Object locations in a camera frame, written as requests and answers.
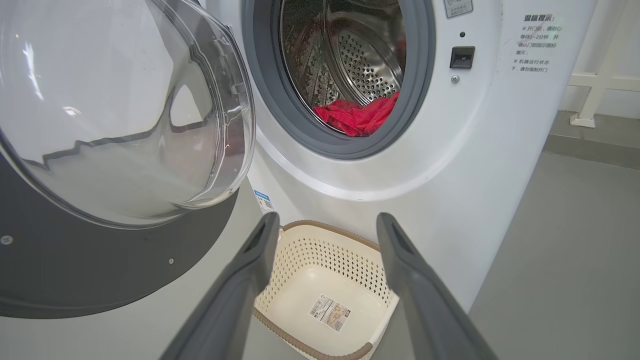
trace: laundry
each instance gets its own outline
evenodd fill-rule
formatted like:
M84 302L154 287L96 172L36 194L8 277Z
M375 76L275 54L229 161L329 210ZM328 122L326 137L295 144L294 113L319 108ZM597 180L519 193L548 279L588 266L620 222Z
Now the laundry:
M385 123L396 105L398 95L400 92L391 97L379 97L367 106L337 99L329 105L316 106L313 111L325 123L349 136L369 136Z

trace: beige basket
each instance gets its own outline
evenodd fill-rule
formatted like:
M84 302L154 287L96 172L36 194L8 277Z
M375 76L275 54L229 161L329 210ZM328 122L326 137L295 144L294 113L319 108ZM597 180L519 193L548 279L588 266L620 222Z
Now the beige basket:
M368 360L397 303L375 243L303 220L280 232L271 282L255 299L253 314L308 359ZM340 316L335 309L347 317L332 318Z

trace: washing machine door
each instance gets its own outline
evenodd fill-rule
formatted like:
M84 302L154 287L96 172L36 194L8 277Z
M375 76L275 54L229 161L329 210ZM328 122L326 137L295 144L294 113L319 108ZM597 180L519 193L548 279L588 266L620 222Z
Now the washing machine door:
M251 162L248 84L190 0L0 5L0 315L103 311L193 266Z

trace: basket bottom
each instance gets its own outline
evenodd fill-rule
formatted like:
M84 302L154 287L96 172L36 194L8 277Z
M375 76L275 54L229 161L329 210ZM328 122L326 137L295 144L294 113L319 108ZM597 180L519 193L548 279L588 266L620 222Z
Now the basket bottom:
M338 332L309 314L320 295L346 306L351 313ZM299 270L271 301L267 316L308 346L331 356L350 354L371 339L387 304L361 286L321 266Z

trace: white wall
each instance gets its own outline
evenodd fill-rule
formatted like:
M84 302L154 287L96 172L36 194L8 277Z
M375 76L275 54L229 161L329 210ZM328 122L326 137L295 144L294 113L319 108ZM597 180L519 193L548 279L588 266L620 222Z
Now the white wall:
M598 0L573 73L597 72L626 1ZM640 19L620 58L616 75L640 77ZM580 111L588 91L586 87L567 86L560 110ZM640 119L640 92L606 90L596 113Z

